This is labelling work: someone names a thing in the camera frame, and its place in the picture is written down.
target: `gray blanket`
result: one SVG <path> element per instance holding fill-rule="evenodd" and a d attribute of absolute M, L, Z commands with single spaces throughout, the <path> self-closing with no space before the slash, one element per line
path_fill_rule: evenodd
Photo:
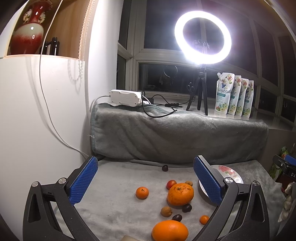
<path fill-rule="evenodd" d="M 144 105 L 147 113 L 168 113 Z M 163 118 L 148 117 L 142 106 L 97 104 L 91 114 L 92 149 L 111 158 L 161 163 L 192 163 L 203 155 L 210 164 L 257 159 L 265 146 L 264 122 L 225 119 L 177 111 Z"/>
<path fill-rule="evenodd" d="M 152 166 L 145 165 L 148 163 L 145 161 L 138 161 L 139 163 L 135 163 L 136 160 L 133 161 L 134 163 L 126 160 L 99 162 L 98 172 L 82 201 L 75 205 L 88 227 L 101 241 L 120 241 L 124 235 L 148 241 L 152 240 L 151 231 L 156 223 L 181 214 L 182 223 L 189 231 L 187 240 L 192 240 L 203 227 L 199 222 L 200 216 L 211 216 L 216 207 L 201 191 L 193 168 L 172 168 L 169 165 L 169 171 L 163 172 L 160 167 L 162 164 L 153 162 L 158 166 Z M 257 161 L 227 166 L 236 170 L 244 183 L 251 183 L 253 180 L 261 183 L 269 214 L 270 235 L 273 237 L 279 228 L 277 219 L 284 201 L 281 184 L 275 183 Z M 194 198 L 191 201 L 191 212 L 183 213 L 180 208 L 173 208 L 172 216 L 165 218 L 160 215 L 160 210 L 168 205 L 165 185 L 171 179 L 177 182 L 191 180 Z M 149 189 L 146 200 L 135 197 L 135 191 L 140 186 Z M 230 230 L 238 206 L 239 203 L 235 205 L 235 210 L 221 235 L 225 235 Z M 63 232 L 71 236 L 60 213 L 57 212 L 56 216 Z"/>

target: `vase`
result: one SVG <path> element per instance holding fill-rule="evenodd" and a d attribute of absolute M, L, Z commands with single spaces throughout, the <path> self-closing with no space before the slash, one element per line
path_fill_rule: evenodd
<path fill-rule="evenodd" d="M 52 8 L 49 0 L 36 1 L 30 5 L 23 17 L 23 25 L 13 34 L 10 41 L 10 53 L 35 54 L 43 39 L 45 12 Z"/>

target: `metal screw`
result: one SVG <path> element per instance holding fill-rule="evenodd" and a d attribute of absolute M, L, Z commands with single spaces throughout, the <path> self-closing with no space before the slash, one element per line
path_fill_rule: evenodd
<path fill-rule="evenodd" d="M 253 184 L 256 186 L 256 187 L 259 187 L 260 186 L 260 183 L 258 181 L 254 181 Z"/>
<path fill-rule="evenodd" d="M 59 180 L 59 184 L 64 184 L 66 182 L 66 179 L 65 178 L 61 178 L 60 180 Z"/>
<path fill-rule="evenodd" d="M 38 186 L 38 182 L 33 182 L 32 183 L 32 187 L 37 187 Z"/>
<path fill-rule="evenodd" d="M 227 178 L 225 178 L 225 181 L 226 181 L 227 183 L 232 183 L 232 182 L 233 182 L 233 179 L 230 178 L 230 177 L 227 177 Z"/>

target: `black bottle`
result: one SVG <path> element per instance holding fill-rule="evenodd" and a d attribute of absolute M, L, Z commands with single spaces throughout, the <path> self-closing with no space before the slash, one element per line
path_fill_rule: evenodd
<path fill-rule="evenodd" d="M 42 54 L 46 54 L 48 44 L 49 44 L 49 42 L 45 41 Z"/>
<path fill-rule="evenodd" d="M 50 55 L 59 55 L 59 41 L 57 37 L 52 38 L 50 41 Z"/>

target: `white power strip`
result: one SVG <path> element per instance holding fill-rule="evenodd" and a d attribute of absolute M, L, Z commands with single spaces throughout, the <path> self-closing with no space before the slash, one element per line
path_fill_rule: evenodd
<path fill-rule="evenodd" d="M 128 106 L 137 106 L 142 104 L 141 92 L 111 90 L 109 92 L 113 104 L 122 104 Z"/>

